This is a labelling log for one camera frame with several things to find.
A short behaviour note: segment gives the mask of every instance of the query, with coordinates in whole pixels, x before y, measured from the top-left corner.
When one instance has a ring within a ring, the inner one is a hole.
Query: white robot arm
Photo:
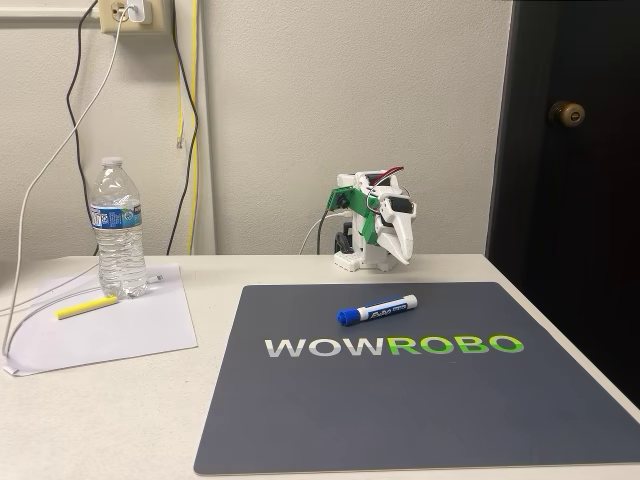
[[[351,236],[337,235],[340,251],[334,255],[336,265],[350,272],[361,268],[387,272],[398,262],[408,265],[413,254],[416,204],[403,193],[396,176],[387,174],[390,171],[338,175],[338,188],[332,191],[327,209],[353,212]]]

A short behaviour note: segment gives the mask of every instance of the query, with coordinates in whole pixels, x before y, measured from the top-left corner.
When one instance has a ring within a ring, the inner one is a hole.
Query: white paper
[[[151,266],[147,267],[147,274],[162,275],[163,280],[150,284],[149,291],[141,297],[63,320],[55,318],[55,310],[101,297],[103,293],[98,290],[63,300],[35,314],[17,330],[4,370],[26,376],[197,347],[180,267]],[[49,280],[40,291],[61,281],[64,279]],[[34,304],[29,311],[54,298],[98,286],[97,274],[88,273],[56,291],[55,296]]]

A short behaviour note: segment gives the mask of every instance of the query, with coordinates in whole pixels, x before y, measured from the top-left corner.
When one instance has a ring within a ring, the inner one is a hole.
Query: blue marker
[[[406,297],[396,297],[387,299],[384,302],[374,303],[366,307],[345,308],[338,311],[336,319],[343,327],[364,322],[366,320],[374,320],[396,313],[406,312],[418,306],[418,299],[415,295],[407,295]]]

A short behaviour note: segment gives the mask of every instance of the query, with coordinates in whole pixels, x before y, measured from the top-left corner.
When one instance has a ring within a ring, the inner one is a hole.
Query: bottle cap
[[[119,167],[122,165],[122,157],[105,157],[102,159],[103,167]]]

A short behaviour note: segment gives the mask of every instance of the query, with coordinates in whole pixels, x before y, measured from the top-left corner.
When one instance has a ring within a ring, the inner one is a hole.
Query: yellow highlighter
[[[89,300],[88,302],[79,303],[71,307],[61,308],[54,313],[58,320],[62,320],[63,318],[73,317],[74,315],[80,315],[81,313],[108,307],[116,303],[118,303],[118,298],[115,295],[107,295],[106,297],[96,298],[95,300]]]

